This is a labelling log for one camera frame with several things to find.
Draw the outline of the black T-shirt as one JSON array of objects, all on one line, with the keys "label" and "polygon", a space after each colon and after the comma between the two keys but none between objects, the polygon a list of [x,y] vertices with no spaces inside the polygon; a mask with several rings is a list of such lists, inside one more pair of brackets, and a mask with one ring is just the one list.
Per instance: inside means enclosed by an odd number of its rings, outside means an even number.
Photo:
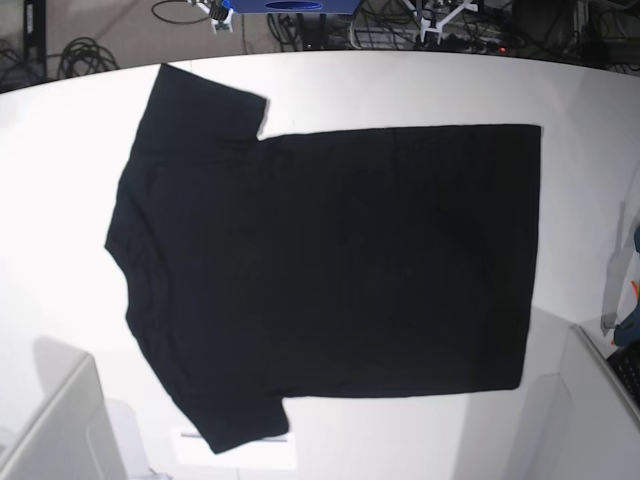
[{"label": "black T-shirt", "polygon": [[266,109],[162,66],[105,244],[142,354],[211,450],[285,434],[286,398],[516,389],[541,128],[263,140]]}]

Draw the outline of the black power strip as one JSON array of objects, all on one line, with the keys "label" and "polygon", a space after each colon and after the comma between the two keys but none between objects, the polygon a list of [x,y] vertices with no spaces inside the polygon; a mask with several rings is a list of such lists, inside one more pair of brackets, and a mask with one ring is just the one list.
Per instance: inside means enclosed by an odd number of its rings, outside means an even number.
[{"label": "black power strip", "polygon": [[428,37],[422,42],[420,49],[478,55],[506,55],[508,53],[507,48],[497,42],[455,34],[444,36],[440,40],[436,37]]}]

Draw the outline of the blue box with oval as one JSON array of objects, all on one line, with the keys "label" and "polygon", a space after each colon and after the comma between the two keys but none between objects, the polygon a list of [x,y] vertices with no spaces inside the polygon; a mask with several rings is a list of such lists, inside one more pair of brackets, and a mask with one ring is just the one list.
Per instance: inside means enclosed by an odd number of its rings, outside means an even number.
[{"label": "blue box with oval", "polygon": [[351,15],[361,0],[230,0],[227,4],[240,14],[279,12]]}]

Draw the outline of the white divider panel left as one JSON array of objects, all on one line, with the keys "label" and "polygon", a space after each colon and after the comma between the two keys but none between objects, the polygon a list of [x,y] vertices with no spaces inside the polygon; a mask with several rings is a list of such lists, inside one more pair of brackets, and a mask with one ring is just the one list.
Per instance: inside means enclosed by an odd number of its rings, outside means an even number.
[{"label": "white divider panel left", "polygon": [[83,354],[1,456],[3,479],[125,479],[93,357]]}]

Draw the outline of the white divider panel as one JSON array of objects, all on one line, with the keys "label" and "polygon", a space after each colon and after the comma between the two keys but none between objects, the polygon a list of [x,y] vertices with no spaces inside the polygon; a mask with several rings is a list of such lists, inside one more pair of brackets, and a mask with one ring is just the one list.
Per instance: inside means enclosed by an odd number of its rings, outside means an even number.
[{"label": "white divider panel", "polygon": [[587,333],[569,330],[560,377],[572,407],[556,479],[637,479],[639,409]]},{"label": "white divider panel", "polygon": [[1,456],[3,479],[125,479],[93,357],[83,354]]}]

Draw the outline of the black keyboard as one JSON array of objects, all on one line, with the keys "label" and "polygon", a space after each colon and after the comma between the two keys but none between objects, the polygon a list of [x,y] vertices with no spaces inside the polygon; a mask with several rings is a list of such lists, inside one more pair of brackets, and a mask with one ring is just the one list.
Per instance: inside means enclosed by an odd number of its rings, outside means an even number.
[{"label": "black keyboard", "polygon": [[633,401],[639,404],[639,351],[630,348],[617,351],[607,362]]}]

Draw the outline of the white divider panel right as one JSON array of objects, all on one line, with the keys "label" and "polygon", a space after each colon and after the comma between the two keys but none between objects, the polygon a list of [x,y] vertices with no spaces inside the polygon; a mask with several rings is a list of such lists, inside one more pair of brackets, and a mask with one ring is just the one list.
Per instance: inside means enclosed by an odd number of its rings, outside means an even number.
[{"label": "white divider panel right", "polygon": [[587,333],[569,330],[560,377],[572,407],[556,479],[637,479],[639,409]]}]

